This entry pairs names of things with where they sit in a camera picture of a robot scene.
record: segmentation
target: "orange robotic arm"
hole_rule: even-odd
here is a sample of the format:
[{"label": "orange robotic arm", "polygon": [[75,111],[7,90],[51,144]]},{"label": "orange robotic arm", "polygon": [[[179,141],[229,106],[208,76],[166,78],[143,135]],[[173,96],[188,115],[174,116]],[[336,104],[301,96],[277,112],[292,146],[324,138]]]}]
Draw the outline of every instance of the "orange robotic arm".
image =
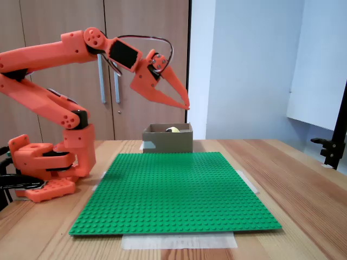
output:
[{"label": "orange robotic arm", "polygon": [[[0,53],[0,92],[65,128],[63,142],[56,146],[32,144],[27,135],[9,141],[8,148],[13,163],[22,174],[54,181],[40,191],[21,191],[22,196],[39,202],[73,193],[74,181],[78,177],[89,175],[95,164],[95,131],[94,126],[88,123],[89,112],[68,97],[25,79],[26,75],[64,64],[94,61],[97,54],[102,54],[118,74],[121,72],[113,63],[135,72],[130,87],[143,97],[169,106],[189,109],[187,90],[169,66],[172,56],[166,59],[151,50],[146,58],[142,58],[142,52],[124,42],[122,37],[126,36],[110,40],[99,29],[88,28],[85,31],[62,34],[60,42]],[[160,77],[174,87],[184,104],[155,89]]]}]

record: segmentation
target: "cabinet handle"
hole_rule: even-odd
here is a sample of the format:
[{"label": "cabinet handle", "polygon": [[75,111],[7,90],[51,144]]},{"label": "cabinet handle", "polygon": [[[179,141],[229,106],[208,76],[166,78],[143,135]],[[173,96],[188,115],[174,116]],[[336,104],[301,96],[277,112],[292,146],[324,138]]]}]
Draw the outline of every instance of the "cabinet handle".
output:
[{"label": "cabinet handle", "polygon": [[98,67],[99,67],[99,80],[100,80],[100,92],[101,92],[101,102],[106,104],[105,99],[105,84],[104,84],[104,74],[102,71],[102,57],[98,54]]},{"label": "cabinet handle", "polygon": [[114,71],[113,76],[114,76],[115,102],[119,104],[120,98],[119,98],[118,74]]}]

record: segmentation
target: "wooden cabinet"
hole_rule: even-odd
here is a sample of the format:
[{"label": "wooden cabinet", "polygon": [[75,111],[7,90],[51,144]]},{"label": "wooden cabinet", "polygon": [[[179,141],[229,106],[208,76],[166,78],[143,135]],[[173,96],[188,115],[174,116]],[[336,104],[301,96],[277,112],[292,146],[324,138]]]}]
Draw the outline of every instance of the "wooden cabinet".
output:
[{"label": "wooden cabinet", "polygon": [[[108,38],[125,34],[158,36],[175,48],[171,65],[185,85],[188,46],[188,1],[179,0],[0,0],[0,51],[60,41],[60,35],[97,27]],[[127,40],[144,56],[151,49],[169,56],[170,47],[150,40]],[[113,70],[103,63],[105,99],[101,102],[98,63],[69,64],[36,71],[32,82],[68,96],[91,113],[98,140],[141,139],[150,123],[184,122],[179,108],[153,103],[130,89],[133,73],[123,70],[119,78],[120,103],[115,101]],[[161,80],[157,88],[183,102],[174,89]],[[0,120],[5,122],[4,143],[27,133],[33,142],[62,140],[63,128],[37,117],[5,95],[0,94]]]},{"label": "wooden cabinet", "polygon": [[[0,53],[25,47],[19,2],[0,2]],[[21,134],[29,134],[32,142],[42,142],[37,115],[0,93],[0,146]]]},{"label": "wooden cabinet", "polygon": [[[172,67],[185,85],[187,73],[188,14],[186,0],[105,0],[106,32],[108,38],[120,35],[157,36],[169,40],[175,53]],[[151,49],[169,57],[168,44],[152,40],[126,39],[140,49],[144,56]],[[118,78],[120,103],[113,102],[114,133],[119,140],[141,139],[142,131],[153,123],[184,123],[185,111],[153,103],[134,92],[130,83],[134,74],[122,70]],[[174,89],[161,80],[156,87],[179,102]],[[114,76],[111,73],[112,99],[115,99]]]},{"label": "wooden cabinet", "polygon": [[[21,1],[23,30],[27,46],[60,41],[70,31],[97,27],[105,31],[102,0]],[[45,69],[32,74],[36,84],[70,97],[91,113],[97,140],[113,140],[110,82],[104,65],[106,104],[101,103],[97,61]],[[39,117],[43,142],[62,141],[61,126]]]}]

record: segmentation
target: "black clamp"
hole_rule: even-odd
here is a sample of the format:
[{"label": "black clamp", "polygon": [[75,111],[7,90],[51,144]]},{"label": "black clamp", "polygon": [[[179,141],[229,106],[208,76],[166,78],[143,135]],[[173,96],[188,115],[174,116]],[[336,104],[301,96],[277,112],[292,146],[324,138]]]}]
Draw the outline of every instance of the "black clamp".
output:
[{"label": "black clamp", "polygon": [[320,155],[325,157],[324,164],[328,164],[336,170],[338,163],[343,156],[346,143],[334,142],[322,138],[313,138],[311,139],[311,142],[323,145],[323,149],[320,150]]}]

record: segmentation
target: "small box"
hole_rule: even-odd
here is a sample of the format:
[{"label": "small box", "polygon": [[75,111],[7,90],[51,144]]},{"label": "small box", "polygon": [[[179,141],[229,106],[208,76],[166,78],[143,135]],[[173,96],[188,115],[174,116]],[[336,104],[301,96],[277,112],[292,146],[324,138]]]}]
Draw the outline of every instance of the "small box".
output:
[{"label": "small box", "polygon": [[[166,132],[169,127],[180,132]],[[144,153],[192,153],[193,129],[190,123],[152,123],[142,133]]]}]

